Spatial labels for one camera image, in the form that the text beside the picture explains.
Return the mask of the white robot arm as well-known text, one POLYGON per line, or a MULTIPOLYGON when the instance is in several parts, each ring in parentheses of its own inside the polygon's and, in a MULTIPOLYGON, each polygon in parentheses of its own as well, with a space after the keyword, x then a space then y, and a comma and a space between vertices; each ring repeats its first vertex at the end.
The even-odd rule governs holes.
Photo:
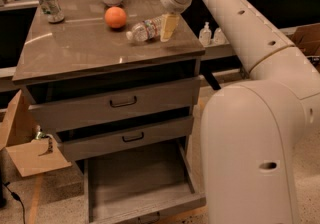
MULTIPOLYGON (((181 13, 192 0, 160 1, 181 13)), ((320 125, 319 73, 247 0, 202 1, 249 75, 203 110, 208 224, 300 224, 292 154, 320 125)))

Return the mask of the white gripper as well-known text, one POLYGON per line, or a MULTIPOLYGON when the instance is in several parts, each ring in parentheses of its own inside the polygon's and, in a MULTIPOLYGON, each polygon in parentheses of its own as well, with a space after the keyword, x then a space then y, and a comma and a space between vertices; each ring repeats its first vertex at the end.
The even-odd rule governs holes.
MULTIPOLYGON (((169 13, 180 14, 190 6, 192 0, 160 0, 160 2, 169 13)), ((162 42, 167 42, 172 37, 179 23, 179 16, 169 13, 161 17, 160 40, 162 42)))

